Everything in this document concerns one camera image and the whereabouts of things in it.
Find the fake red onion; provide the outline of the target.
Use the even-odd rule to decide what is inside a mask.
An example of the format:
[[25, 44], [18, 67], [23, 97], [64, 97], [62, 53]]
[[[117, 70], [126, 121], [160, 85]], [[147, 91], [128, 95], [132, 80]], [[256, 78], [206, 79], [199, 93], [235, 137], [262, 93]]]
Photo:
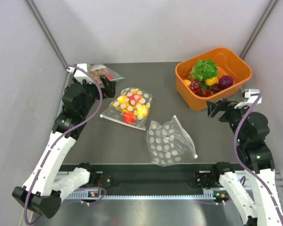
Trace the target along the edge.
[[227, 89], [233, 85], [233, 78], [229, 75], [224, 75], [219, 79], [218, 85], [221, 89]]

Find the polka dot bag with fruit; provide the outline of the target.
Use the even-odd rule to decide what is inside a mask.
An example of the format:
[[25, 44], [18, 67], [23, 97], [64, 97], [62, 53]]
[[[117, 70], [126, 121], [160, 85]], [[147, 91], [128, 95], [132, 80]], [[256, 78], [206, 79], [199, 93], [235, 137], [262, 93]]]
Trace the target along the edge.
[[153, 95], [139, 88], [125, 88], [100, 117], [135, 129], [146, 130]]

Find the fake green lettuce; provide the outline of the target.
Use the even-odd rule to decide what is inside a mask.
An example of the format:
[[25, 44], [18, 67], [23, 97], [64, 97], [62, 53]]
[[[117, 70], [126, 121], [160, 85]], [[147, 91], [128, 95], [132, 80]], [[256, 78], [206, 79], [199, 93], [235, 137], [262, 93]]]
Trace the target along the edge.
[[196, 65], [193, 66], [190, 76], [194, 80], [199, 81], [215, 78], [218, 76], [216, 63], [212, 60], [199, 60]]

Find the polka dot bag with vegetables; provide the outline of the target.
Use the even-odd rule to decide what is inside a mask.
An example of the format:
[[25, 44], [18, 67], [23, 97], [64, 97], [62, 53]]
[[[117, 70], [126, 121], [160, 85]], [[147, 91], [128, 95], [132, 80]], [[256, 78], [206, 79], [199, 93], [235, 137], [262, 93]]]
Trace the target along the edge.
[[161, 167], [188, 163], [198, 158], [192, 138], [175, 115], [164, 124], [152, 121], [146, 141], [151, 162]]

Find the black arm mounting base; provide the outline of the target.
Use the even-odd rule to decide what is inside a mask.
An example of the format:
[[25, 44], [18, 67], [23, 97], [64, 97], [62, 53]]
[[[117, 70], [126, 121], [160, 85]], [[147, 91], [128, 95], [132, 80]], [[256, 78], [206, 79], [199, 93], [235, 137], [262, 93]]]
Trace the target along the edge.
[[220, 188], [212, 164], [89, 164], [92, 180], [110, 195], [198, 194]]

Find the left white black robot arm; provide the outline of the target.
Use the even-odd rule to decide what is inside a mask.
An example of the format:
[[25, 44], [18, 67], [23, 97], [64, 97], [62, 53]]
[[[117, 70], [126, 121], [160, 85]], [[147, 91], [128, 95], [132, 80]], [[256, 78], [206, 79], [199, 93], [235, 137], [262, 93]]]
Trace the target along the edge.
[[82, 186], [94, 186], [98, 176], [88, 163], [81, 163], [75, 169], [55, 181], [56, 175], [69, 150], [78, 140], [86, 123], [87, 116], [96, 100], [113, 98], [116, 82], [106, 76], [100, 76], [102, 85], [89, 84], [86, 79], [65, 88], [62, 96], [62, 111], [56, 118], [48, 144], [30, 177], [22, 186], [12, 192], [15, 200], [24, 207], [47, 219], [52, 218], [62, 202], [76, 189]]

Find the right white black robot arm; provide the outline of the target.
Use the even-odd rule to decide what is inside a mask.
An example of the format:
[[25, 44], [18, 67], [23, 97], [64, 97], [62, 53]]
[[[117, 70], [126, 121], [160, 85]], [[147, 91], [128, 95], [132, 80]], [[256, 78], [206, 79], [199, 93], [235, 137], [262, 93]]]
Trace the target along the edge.
[[275, 184], [275, 163], [265, 143], [269, 134], [268, 120], [253, 108], [261, 95], [244, 102], [221, 99], [207, 102], [208, 117], [223, 111], [220, 122], [227, 122], [234, 133], [233, 147], [238, 163], [244, 169], [253, 195], [250, 196], [236, 172], [227, 162], [213, 166], [211, 182], [222, 186], [237, 208], [245, 226], [283, 226], [283, 211]]

